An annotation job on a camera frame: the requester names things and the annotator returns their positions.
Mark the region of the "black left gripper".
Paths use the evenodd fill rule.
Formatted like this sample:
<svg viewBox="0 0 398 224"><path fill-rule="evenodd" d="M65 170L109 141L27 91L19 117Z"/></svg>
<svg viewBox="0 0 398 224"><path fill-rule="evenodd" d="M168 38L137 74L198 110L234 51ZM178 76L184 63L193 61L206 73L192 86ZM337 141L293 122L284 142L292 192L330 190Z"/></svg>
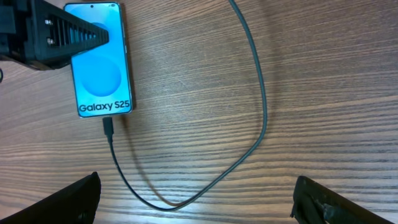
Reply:
<svg viewBox="0 0 398 224"><path fill-rule="evenodd" d="M108 31L47 1L1 0L1 60L39 70L109 42Z"/></svg>

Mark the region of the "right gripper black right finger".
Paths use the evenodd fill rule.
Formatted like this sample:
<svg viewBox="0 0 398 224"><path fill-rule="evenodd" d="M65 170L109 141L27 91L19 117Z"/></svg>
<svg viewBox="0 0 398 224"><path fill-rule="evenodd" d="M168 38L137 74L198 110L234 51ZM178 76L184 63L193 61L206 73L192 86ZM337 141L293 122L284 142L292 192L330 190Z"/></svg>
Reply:
<svg viewBox="0 0 398 224"><path fill-rule="evenodd" d="M306 176L299 176L290 216L299 224L392 224Z"/></svg>

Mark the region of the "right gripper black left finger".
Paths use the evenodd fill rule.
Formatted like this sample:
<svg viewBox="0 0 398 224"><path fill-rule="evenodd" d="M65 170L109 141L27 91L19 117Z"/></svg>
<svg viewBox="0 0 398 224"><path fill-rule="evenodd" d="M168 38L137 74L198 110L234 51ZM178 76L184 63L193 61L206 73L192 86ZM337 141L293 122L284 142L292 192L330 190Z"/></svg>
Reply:
<svg viewBox="0 0 398 224"><path fill-rule="evenodd" d="M1 220L1 224L93 224L100 202L97 172Z"/></svg>

